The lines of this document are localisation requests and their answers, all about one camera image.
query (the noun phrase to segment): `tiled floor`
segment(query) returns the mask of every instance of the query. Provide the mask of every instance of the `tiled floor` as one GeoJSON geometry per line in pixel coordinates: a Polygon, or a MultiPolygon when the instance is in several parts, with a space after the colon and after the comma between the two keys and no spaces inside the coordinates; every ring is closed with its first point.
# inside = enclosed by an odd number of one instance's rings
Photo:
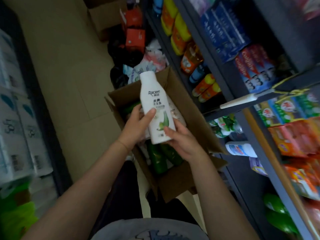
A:
{"type": "MultiPolygon", "coordinates": [[[[5,0],[19,16],[43,96],[75,181],[118,137],[120,129],[104,96],[113,90],[113,62],[99,42],[82,0],[5,0]]],[[[149,184],[137,165],[144,217],[149,184]]],[[[203,226],[194,198],[179,196],[203,226]]]]}

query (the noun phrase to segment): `blue bottle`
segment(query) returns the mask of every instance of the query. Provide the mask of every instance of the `blue bottle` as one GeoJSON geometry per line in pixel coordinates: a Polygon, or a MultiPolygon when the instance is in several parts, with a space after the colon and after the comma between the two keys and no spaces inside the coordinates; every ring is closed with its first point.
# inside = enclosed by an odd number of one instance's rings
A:
{"type": "Polygon", "coordinates": [[[161,17],[162,6],[163,6],[163,0],[153,0],[152,9],[158,18],[161,17]]]}
{"type": "Polygon", "coordinates": [[[205,74],[206,74],[206,66],[205,62],[198,65],[198,67],[194,70],[194,72],[189,77],[191,83],[198,82],[205,74]]]}

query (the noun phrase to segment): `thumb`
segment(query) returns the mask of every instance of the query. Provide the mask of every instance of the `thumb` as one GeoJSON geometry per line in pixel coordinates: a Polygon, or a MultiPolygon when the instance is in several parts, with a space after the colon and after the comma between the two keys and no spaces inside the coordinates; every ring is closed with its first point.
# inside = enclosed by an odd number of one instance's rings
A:
{"type": "Polygon", "coordinates": [[[139,124],[142,126],[142,128],[147,128],[150,124],[153,117],[156,115],[156,109],[152,108],[146,113],[146,115],[140,120],[139,124]]]}
{"type": "Polygon", "coordinates": [[[164,127],[164,132],[167,136],[169,136],[170,138],[174,139],[174,140],[179,140],[182,137],[182,134],[180,134],[177,131],[174,131],[173,129],[169,128],[168,126],[164,127]]]}

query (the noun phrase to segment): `black pants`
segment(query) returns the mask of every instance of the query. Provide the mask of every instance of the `black pants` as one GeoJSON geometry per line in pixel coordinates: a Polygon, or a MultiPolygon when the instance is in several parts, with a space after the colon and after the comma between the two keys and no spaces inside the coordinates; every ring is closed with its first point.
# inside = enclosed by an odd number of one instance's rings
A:
{"type": "MultiPolygon", "coordinates": [[[[158,201],[156,201],[152,191],[147,195],[152,218],[174,219],[198,225],[180,200],[173,199],[165,203],[161,194],[159,193],[158,195],[158,201]]],[[[126,161],[103,204],[90,236],[92,237],[101,228],[111,222],[136,218],[143,218],[137,170],[132,161],[126,161]]]]}

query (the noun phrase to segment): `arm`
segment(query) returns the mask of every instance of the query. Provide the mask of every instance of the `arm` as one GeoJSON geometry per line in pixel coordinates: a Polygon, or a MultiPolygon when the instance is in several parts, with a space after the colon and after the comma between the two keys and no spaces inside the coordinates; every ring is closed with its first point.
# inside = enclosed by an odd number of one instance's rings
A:
{"type": "Polygon", "coordinates": [[[173,139],[168,144],[190,164],[209,238],[259,240],[210,157],[186,127],[178,120],[174,123],[177,131],[168,127],[164,131],[173,139]]]}
{"type": "Polygon", "coordinates": [[[127,154],[155,115],[139,120],[137,105],[121,135],[94,165],[24,235],[22,240],[86,240],[127,154]]]}

